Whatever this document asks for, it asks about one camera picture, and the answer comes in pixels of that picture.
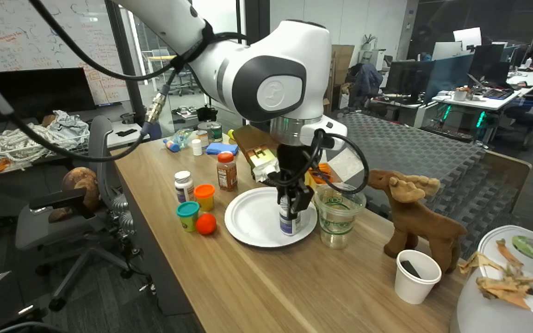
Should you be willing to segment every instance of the chair armrest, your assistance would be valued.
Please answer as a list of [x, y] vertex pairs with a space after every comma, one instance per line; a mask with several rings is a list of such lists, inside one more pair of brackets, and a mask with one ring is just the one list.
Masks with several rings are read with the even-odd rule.
[[45, 197], [32, 198], [28, 202], [30, 210], [41, 210], [41, 208], [80, 208], [84, 204], [85, 189], [76, 191], [63, 191], [63, 193], [52, 193]]

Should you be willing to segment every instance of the toy figure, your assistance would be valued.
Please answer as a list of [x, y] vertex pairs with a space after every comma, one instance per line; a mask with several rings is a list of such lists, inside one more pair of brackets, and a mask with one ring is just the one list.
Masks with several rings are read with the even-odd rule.
[[398, 252], [415, 248], [419, 237], [424, 237], [430, 241], [431, 258], [443, 272], [452, 272], [459, 259], [459, 237], [465, 235], [467, 230], [422, 204], [426, 197], [433, 197], [439, 191], [439, 180], [372, 171], [369, 185], [385, 191], [393, 210], [391, 221], [394, 222], [394, 235], [389, 245], [383, 247], [383, 252], [396, 258]]
[[[97, 174], [85, 167], [78, 167], [67, 173], [63, 178], [63, 191], [76, 189], [85, 189], [80, 211], [85, 215], [93, 215], [100, 206]], [[58, 208], [50, 213], [48, 221], [61, 222], [71, 219], [74, 213], [74, 208]]]

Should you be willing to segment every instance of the cloth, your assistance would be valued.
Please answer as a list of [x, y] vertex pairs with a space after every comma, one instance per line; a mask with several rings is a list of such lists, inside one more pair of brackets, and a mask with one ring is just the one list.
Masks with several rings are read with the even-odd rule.
[[[87, 143], [89, 139], [87, 123], [71, 117], [65, 111], [54, 111], [54, 113], [56, 119], [47, 128], [39, 124], [28, 124], [28, 126], [43, 139], [63, 150], [74, 150]], [[15, 163], [34, 163], [45, 156], [50, 156], [50, 150], [28, 139], [24, 132], [6, 130], [0, 134], [0, 160], [10, 160]]]

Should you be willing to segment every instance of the wooden toy moose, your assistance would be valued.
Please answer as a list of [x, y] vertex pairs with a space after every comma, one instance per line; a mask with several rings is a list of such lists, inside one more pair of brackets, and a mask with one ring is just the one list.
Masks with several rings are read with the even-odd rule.
[[459, 237], [467, 230], [422, 204], [426, 197], [433, 197], [439, 191], [439, 180], [372, 171], [369, 185], [383, 191], [393, 210], [394, 235], [383, 247], [383, 252], [396, 258], [406, 248], [417, 248], [419, 237], [424, 237], [430, 241], [431, 258], [443, 272], [452, 272], [459, 259]]

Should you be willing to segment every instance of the red cap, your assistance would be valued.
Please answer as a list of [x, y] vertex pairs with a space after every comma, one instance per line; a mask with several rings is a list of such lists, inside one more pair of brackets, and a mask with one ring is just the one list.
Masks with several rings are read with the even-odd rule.
[[232, 152], [221, 152], [221, 154], [217, 156], [217, 161], [221, 161], [221, 163], [232, 163], [232, 161], [233, 161], [233, 154], [232, 154]]

